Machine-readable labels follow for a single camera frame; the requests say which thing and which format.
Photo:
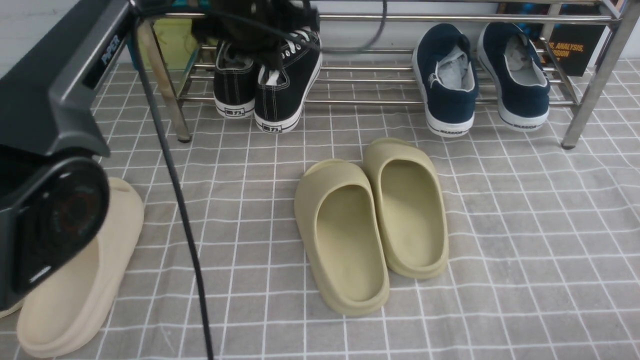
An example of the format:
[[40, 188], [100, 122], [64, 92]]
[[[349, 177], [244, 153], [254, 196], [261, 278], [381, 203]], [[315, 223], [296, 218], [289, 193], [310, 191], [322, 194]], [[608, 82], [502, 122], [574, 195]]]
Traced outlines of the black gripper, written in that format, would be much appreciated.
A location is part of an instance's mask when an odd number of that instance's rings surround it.
[[203, 18], [192, 21], [192, 36], [199, 43], [215, 39], [268, 69], [282, 70], [282, 51], [297, 30], [320, 29], [320, 14], [310, 1], [210, 0]]

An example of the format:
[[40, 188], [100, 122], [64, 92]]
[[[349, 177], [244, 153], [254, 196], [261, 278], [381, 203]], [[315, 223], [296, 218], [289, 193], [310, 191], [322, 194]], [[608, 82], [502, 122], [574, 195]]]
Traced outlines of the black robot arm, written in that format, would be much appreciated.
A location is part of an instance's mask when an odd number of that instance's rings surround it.
[[202, 13], [241, 52], [281, 66], [293, 32], [319, 30], [308, 0], [80, 0], [0, 83], [1, 310], [22, 301], [94, 239], [110, 186], [94, 157], [110, 148], [90, 109], [146, 19]]

